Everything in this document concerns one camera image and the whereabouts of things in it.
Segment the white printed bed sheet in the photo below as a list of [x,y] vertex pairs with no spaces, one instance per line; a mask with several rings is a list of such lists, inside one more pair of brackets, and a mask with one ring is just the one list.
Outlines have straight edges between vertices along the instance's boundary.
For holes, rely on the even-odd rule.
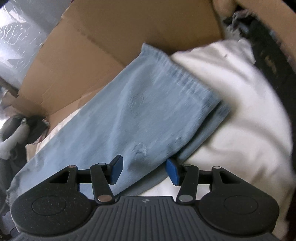
[[[283,238],[295,189],[290,158],[290,120],[264,75],[254,66],[250,44],[215,42],[170,56],[230,106],[230,112],[184,163],[208,170],[219,165],[272,196],[280,206],[274,234]],[[168,176],[140,196],[176,196]]]

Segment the light blue denim pants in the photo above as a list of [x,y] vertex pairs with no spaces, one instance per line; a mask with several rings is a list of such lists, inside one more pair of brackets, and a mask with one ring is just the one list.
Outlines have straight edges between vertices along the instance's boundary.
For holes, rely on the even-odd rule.
[[15,175],[9,205],[66,166],[123,157],[113,194],[138,195],[163,181],[164,163],[193,154],[230,112],[222,98],[148,44]]

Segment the black garment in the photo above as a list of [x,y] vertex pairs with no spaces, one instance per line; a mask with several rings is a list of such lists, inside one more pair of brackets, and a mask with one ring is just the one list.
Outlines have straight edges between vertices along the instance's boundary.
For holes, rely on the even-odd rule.
[[17,143],[16,147],[11,151],[13,161],[29,161],[30,150],[27,150],[27,145],[33,145],[41,142],[47,135],[49,129],[48,121],[40,115],[34,115],[30,118],[25,118],[23,115],[16,116],[18,126],[27,125],[29,127],[28,134],[25,135],[25,140]]

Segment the grey plush toy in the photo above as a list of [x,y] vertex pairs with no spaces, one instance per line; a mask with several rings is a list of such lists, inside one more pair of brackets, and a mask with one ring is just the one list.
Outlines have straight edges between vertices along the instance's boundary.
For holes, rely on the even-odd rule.
[[8,118],[1,127],[1,159],[8,160],[16,145],[26,142],[29,132],[30,127],[24,116],[14,115]]

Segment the brown cardboard box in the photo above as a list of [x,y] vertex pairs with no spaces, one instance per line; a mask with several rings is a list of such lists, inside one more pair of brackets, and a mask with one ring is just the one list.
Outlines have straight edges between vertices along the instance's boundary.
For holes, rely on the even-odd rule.
[[56,126],[85,105],[140,52],[143,43],[167,54],[226,37],[218,14],[236,4],[251,10],[295,55],[295,13],[282,1],[73,1],[58,11],[48,34],[21,18],[22,4],[1,11],[1,62],[20,67],[19,90],[1,110],[41,115]]

